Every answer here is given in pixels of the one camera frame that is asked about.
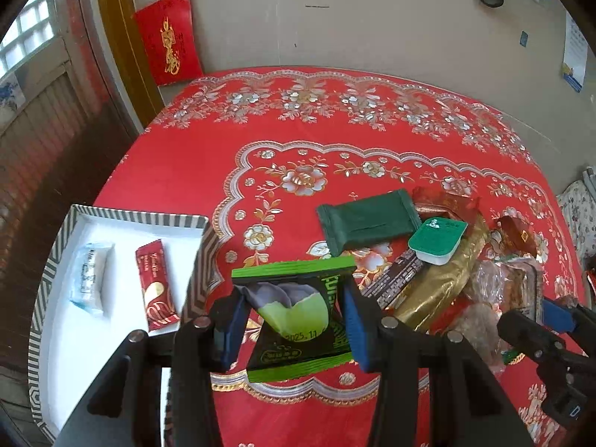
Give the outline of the red floral tablecloth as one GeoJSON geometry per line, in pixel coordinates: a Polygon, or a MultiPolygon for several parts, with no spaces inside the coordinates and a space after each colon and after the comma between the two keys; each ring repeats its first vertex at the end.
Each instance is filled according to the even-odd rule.
{"type": "MultiPolygon", "coordinates": [[[[183,85],[121,159],[100,207],[199,214],[218,234],[223,279],[266,262],[327,259],[316,208],[416,188],[478,201],[489,229],[529,225],[545,296],[585,302],[564,214],[509,122],[477,100],[413,81],[341,70],[224,71],[183,85]]],[[[241,359],[213,376],[224,446],[366,446],[378,378],[353,360],[282,383],[247,381],[263,320],[241,359]]]]}

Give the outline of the small red sachet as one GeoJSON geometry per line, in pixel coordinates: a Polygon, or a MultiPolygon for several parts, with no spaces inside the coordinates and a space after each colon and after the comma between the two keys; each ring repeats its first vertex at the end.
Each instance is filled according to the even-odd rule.
{"type": "Polygon", "coordinates": [[[180,321],[170,291],[165,249],[158,240],[135,252],[149,331],[158,331],[180,321]]]}

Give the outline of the green black snack packet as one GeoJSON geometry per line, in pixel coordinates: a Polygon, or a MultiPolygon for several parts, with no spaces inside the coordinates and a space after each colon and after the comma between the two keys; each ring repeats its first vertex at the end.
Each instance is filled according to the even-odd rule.
{"type": "Polygon", "coordinates": [[[352,360],[338,292],[354,283],[356,262],[332,259],[273,262],[235,269],[233,286],[263,319],[247,362],[251,383],[279,383],[352,360]]]}

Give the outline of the striped white tray box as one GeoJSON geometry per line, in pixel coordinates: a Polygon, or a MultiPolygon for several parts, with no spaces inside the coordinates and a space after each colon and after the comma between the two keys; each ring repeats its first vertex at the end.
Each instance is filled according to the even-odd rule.
{"type": "Polygon", "coordinates": [[[42,271],[28,342],[33,420],[55,440],[95,376],[133,330],[149,330],[136,252],[161,241],[182,322],[204,313],[219,281],[218,236],[201,215],[74,204],[42,271]]]}

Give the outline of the white blue wall notice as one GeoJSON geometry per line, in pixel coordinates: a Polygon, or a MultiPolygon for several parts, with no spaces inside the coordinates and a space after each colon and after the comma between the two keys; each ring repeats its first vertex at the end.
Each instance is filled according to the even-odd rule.
{"type": "Polygon", "coordinates": [[[577,92],[583,89],[587,57],[588,43],[583,36],[572,15],[566,12],[566,32],[564,55],[562,62],[562,75],[564,80],[577,92]]]}

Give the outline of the metal roller shutter door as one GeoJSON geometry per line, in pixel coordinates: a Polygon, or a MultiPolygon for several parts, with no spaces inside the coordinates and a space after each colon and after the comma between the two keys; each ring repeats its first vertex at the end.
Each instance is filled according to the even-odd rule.
{"type": "Polygon", "coordinates": [[[1,364],[24,373],[37,289],[72,204],[91,204],[132,144],[95,61],[66,63],[1,117],[1,364]]]}

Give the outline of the floral fabric chair cushion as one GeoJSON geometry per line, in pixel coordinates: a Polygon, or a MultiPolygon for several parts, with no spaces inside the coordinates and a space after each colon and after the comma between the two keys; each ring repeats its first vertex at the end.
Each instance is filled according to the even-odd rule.
{"type": "Polygon", "coordinates": [[[583,181],[572,182],[557,201],[582,269],[595,263],[595,200],[583,181]]]}

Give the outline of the green lidded jelly cup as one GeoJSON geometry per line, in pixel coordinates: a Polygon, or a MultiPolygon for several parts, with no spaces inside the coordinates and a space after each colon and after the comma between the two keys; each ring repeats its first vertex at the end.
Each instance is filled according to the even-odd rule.
{"type": "Polygon", "coordinates": [[[468,228],[464,221],[432,217],[426,219],[409,238],[408,246],[416,257],[433,265],[447,264],[468,228]]]}

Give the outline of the red wall poster gold print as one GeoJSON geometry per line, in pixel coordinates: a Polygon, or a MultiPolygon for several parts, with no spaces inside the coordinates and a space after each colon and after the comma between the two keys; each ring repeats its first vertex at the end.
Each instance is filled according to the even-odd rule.
{"type": "Polygon", "coordinates": [[[203,75],[194,40],[190,0],[158,0],[134,13],[157,86],[203,75]]]}

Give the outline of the red foil snack packet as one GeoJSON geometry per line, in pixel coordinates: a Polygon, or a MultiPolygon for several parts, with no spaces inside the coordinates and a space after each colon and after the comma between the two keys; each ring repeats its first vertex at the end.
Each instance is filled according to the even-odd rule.
{"type": "Polygon", "coordinates": [[[422,221],[441,217],[465,222],[467,229],[464,236],[471,234],[480,213],[479,198],[468,198],[439,189],[416,187],[411,198],[422,221]]]}

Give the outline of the blue flower sticker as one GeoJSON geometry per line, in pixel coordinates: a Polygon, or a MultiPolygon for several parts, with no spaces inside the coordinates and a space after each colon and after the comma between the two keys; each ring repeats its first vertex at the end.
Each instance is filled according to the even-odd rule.
{"type": "Polygon", "coordinates": [[[9,73],[2,78],[0,101],[2,118],[14,116],[25,104],[25,96],[14,73],[9,73]]]}

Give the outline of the clear bag of cookies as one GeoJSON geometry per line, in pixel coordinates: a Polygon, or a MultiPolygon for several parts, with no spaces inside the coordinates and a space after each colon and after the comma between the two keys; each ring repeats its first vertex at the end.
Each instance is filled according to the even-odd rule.
{"type": "Polygon", "coordinates": [[[542,322],[543,270],[530,257],[478,261],[464,294],[498,314],[520,310],[530,320],[542,322]]]}

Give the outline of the dark green snack packet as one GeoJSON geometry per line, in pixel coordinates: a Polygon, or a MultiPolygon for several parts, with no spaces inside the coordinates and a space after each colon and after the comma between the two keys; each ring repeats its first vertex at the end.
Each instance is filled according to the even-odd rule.
{"type": "Polygon", "coordinates": [[[404,189],[316,209],[329,252],[360,249],[413,234],[421,219],[404,189]]]}

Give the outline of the gold foil snack bar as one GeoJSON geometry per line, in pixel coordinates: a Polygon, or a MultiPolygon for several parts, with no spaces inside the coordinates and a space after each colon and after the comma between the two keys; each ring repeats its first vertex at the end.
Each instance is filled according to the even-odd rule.
{"type": "Polygon", "coordinates": [[[447,264],[430,265],[412,279],[392,315],[415,331],[427,332],[468,283],[489,235],[486,220],[479,216],[447,264]]]}

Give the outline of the light blue snack packet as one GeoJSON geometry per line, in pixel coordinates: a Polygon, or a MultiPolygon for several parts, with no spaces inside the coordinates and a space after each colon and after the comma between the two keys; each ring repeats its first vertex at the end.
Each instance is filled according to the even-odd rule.
{"type": "Polygon", "coordinates": [[[76,250],[70,272],[69,299],[87,313],[104,313],[104,272],[112,249],[112,243],[87,243],[76,250]]]}

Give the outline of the dark brown chocolate bar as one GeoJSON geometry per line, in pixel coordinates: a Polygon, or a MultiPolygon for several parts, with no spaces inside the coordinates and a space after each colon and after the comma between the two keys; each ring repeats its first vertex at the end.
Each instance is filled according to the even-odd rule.
{"type": "Polygon", "coordinates": [[[366,298],[374,299],[382,310],[396,307],[398,296],[424,268],[424,263],[412,249],[406,249],[369,286],[362,290],[366,298]]]}

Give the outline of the brown wooden door frame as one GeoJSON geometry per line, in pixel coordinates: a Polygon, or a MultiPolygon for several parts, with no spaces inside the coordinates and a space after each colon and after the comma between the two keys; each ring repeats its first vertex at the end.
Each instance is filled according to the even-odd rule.
{"type": "Polygon", "coordinates": [[[104,31],[118,77],[142,129],[164,108],[164,101],[149,70],[133,0],[98,0],[104,31]]]}

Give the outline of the small red pyramid candy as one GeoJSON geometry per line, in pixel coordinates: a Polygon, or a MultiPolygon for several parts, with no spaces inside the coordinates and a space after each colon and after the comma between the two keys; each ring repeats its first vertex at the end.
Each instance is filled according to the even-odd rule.
{"type": "Polygon", "coordinates": [[[538,256],[538,247],[532,231],[527,223],[519,218],[501,216],[496,221],[494,237],[499,250],[504,254],[538,256]]]}

